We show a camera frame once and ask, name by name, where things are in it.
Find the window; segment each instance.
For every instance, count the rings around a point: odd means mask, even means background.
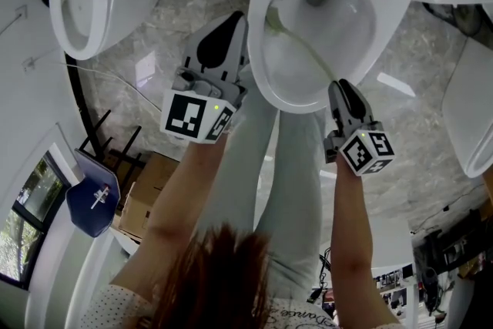
[[[0,227],[0,279],[29,288],[32,271],[48,229],[70,187],[46,153],[19,191]]]

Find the person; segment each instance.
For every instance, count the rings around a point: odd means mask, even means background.
[[[273,183],[254,229],[277,110],[251,74],[241,76],[249,92],[233,131],[188,145],[139,249],[94,296],[82,328],[337,327],[307,303],[322,227],[324,112],[280,113]],[[401,328],[374,285],[372,248],[361,178],[338,156],[330,258],[340,325]]]

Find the cable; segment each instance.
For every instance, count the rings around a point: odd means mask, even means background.
[[[324,269],[327,267],[327,269],[330,271],[330,262],[329,262],[329,253],[330,253],[330,247],[328,247],[324,251],[324,255],[320,255],[320,260],[322,261],[322,268],[320,269],[320,288],[324,289],[327,286],[327,283],[324,281],[325,277],[327,276],[326,273],[324,273]]]
[[[441,312],[440,307],[441,304],[441,298],[444,296],[444,288],[440,286],[440,282],[438,282],[438,292],[437,292],[437,302],[435,303],[435,306],[433,307],[433,310],[431,312],[433,313],[434,311]]]
[[[470,190],[469,192],[467,192],[467,193],[464,193],[464,194],[460,195],[458,198],[456,198],[454,201],[452,201],[451,203],[449,203],[447,206],[445,206],[443,209],[441,209],[441,210],[440,210],[440,211],[438,211],[437,213],[435,213],[435,214],[431,214],[429,217],[427,217],[427,218],[426,218],[423,222],[421,222],[421,223],[419,224],[419,226],[418,226],[418,228],[417,228],[416,230],[411,231],[411,233],[412,233],[412,234],[416,234],[417,232],[420,232],[420,231],[421,231],[421,229],[422,229],[422,227],[423,227],[423,225],[424,225],[425,223],[427,223],[427,222],[428,222],[431,218],[436,217],[439,213],[443,212],[443,210],[444,210],[446,207],[449,207],[449,206],[451,206],[452,204],[457,203],[457,202],[458,202],[458,201],[459,201],[462,197],[464,197],[464,196],[467,196],[467,195],[471,194],[473,191],[475,191],[475,190],[476,190],[477,188],[479,188],[480,186],[484,186],[484,184],[479,184],[479,185],[477,185],[477,186],[474,186],[473,188],[471,188],[471,190]]]
[[[101,72],[99,70],[87,69],[85,67],[81,67],[81,66],[78,66],[78,65],[70,65],[68,63],[62,63],[62,62],[50,62],[50,64],[53,64],[53,65],[64,65],[64,66],[68,66],[68,67],[75,67],[77,69],[85,70],[87,72],[94,72],[94,73],[102,74],[103,76],[107,76],[107,77],[112,77],[114,79],[118,79],[120,82],[123,82],[126,86],[128,86],[134,92],[136,92],[142,99],[144,99],[146,102],[148,102],[154,109],[156,109],[157,111],[159,111],[159,113],[161,113],[161,109],[158,106],[156,106],[153,102],[151,102],[149,99],[147,99],[135,86],[133,86],[132,84],[130,84],[130,82],[126,81],[123,77],[121,77],[120,75],[118,75],[116,72],[113,72],[111,70],[108,70],[108,72]]]

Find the toilet brush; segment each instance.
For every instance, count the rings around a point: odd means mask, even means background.
[[[324,62],[324,60],[318,55],[317,51],[305,40],[303,40],[299,35],[293,33],[288,28],[286,28],[280,20],[279,9],[273,5],[267,8],[267,13],[265,19],[270,28],[278,33],[283,33],[284,35],[291,37],[294,41],[300,43],[311,55],[314,61],[320,66],[320,68],[325,72],[329,80],[336,81],[330,66]]]

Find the marble floor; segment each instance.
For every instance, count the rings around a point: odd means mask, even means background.
[[[234,9],[247,11],[249,0],[159,0],[148,19],[126,39],[83,67],[118,72],[161,106],[181,63],[187,36],[211,19]],[[359,88],[374,114],[393,137],[398,157],[390,169],[364,181],[371,215],[398,217],[416,230],[414,241],[439,227],[448,227],[469,208],[485,199],[481,180],[467,178],[455,159],[441,117],[441,100],[466,38],[455,28],[428,14],[421,4],[410,5],[404,19]],[[379,82],[385,72],[406,82],[410,97]],[[116,79],[80,72],[88,107],[97,116],[112,110],[102,131],[122,148],[137,125],[143,127],[133,149],[157,151],[180,159],[184,147],[159,131],[159,112]],[[330,117],[327,130],[335,129]],[[268,156],[274,155],[274,130]],[[334,166],[324,165],[326,172]],[[264,163],[257,197],[257,216],[265,206],[273,178],[273,161]],[[324,236],[329,240],[335,180],[321,176],[324,200]],[[449,203],[448,212],[442,212]]]

